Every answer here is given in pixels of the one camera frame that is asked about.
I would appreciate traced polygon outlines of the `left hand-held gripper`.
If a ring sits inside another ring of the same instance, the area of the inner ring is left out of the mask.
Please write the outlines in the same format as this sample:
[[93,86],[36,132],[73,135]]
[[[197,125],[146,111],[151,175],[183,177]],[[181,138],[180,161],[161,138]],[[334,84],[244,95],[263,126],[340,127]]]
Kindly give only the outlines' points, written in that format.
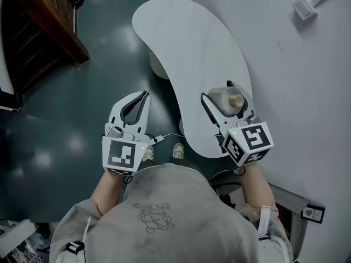
[[[139,103],[136,118],[127,122],[126,115]],[[134,176],[138,171],[150,141],[145,135],[150,106],[149,92],[129,94],[113,105],[102,137],[102,165],[106,172]]]

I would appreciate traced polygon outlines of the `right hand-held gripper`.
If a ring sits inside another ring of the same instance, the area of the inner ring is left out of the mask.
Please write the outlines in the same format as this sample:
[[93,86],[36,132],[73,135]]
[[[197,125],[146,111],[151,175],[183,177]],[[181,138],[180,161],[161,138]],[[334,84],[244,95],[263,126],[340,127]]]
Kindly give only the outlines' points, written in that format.
[[228,103],[235,109],[233,116],[227,116],[214,100],[201,94],[201,104],[211,122],[218,127],[216,135],[219,148],[238,167],[257,162],[274,147],[267,123],[255,113],[252,97],[243,87],[228,80],[228,88],[234,88]]

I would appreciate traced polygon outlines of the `clear bottle with gold cap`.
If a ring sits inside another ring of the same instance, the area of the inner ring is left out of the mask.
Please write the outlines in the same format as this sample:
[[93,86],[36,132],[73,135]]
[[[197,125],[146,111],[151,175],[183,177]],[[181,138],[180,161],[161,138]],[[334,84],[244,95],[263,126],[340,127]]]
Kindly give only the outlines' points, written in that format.
[[236,87],[213,88],[207,95],[226,115],[238,114],[245,105],[245,98]]

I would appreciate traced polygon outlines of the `person's left forearm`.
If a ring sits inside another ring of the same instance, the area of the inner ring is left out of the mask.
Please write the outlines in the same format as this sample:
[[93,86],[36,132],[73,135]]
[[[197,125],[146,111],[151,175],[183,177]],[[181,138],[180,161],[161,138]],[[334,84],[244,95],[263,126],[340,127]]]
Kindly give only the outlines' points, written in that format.
[[104,172],[98,182],[91,200],[101,215],[107,214],[118,205],[122,190],[123,176]]

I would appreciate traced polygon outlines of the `person's right forearm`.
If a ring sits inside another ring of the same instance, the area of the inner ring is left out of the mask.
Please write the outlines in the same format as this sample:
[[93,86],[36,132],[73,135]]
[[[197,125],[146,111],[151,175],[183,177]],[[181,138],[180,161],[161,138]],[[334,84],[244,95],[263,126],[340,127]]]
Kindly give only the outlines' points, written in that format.
[[272,190],[258,164],[245,165],[244,170],[240,182],[246,204],[258,210],[262,206],[273,206],[275,201]]

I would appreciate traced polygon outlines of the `white kidney-shaped table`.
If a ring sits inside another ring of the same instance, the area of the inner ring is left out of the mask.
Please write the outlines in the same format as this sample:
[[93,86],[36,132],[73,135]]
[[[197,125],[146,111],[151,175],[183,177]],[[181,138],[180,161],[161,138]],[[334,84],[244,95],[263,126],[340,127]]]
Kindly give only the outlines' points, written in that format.
[[190,147],[206,158],[222,158],[201,94],[233,81],[251,94],[244,56],[234,37],[209,10],[191,0],[150,0],[133,14],[132,25],[171,82]]

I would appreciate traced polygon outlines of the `person's left shoe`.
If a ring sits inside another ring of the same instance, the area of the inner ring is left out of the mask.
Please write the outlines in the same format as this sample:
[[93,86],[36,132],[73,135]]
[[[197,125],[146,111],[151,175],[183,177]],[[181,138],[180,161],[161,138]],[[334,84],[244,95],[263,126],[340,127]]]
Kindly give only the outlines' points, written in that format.
[[149,145],[146,150],[145,153],[143,155],[143,162],[150,160],[153,161],[154,160],[154,148]]

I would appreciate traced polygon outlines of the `person's shoe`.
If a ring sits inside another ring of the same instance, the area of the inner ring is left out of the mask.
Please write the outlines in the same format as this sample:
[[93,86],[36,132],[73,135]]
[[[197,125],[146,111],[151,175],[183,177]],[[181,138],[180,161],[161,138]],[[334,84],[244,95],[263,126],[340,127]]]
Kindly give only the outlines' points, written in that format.
[[154,160],[154,148],[149,145],[146,150],[145,153],[143,155],[143,162],[150,160],[153,161]]
[[176,143],[173,148],[172,157],[175,159],[183,159],[185,154],[185,148],[182,143]]

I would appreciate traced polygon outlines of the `person's right shoe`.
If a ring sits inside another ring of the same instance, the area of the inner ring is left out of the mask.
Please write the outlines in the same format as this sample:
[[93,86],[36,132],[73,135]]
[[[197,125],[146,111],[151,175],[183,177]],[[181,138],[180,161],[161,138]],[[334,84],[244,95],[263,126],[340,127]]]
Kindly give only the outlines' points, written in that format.
[[176,143],[173,148],[172,157],[175,159],[183,159],[185,154],[185,148],[182,143]]

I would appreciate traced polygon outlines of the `dark wooden cabinet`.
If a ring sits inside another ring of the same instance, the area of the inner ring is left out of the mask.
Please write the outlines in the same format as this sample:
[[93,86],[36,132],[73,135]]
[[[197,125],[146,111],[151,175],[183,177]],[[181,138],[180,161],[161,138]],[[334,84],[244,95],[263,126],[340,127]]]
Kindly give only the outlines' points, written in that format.
[[17,111],[62,62],[89,59],[76,32],[77,8],[70,0],[0,0],[0,108]]

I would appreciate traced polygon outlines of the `person's grey printed shirt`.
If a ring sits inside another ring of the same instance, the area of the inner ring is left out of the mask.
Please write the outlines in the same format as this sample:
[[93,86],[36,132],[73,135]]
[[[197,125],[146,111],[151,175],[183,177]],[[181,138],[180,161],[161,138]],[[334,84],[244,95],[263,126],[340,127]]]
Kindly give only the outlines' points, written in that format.
[[107,214],[86,199],[59,222],[50,263],[293,263],[276,205],[237,211],[197,170],[138,171]]

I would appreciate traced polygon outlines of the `black framed picture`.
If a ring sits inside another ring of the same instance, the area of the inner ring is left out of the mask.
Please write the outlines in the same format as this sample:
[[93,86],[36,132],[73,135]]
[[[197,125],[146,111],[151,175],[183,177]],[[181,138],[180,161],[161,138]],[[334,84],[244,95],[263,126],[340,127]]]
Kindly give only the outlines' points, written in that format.
[[325,214],[324,207],[308,204],[301,211],[301,218],[311,222],[321,224],[324,218],[324,214]]

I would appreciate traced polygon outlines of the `white wall switch box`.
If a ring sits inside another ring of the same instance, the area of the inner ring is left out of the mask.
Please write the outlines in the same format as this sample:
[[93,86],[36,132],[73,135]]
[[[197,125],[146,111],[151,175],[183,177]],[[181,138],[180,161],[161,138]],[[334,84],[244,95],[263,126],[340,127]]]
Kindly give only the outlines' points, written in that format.
[[307,0],[295,0],[291,5],[303,21],[307,21],[317,16],[315,8]]

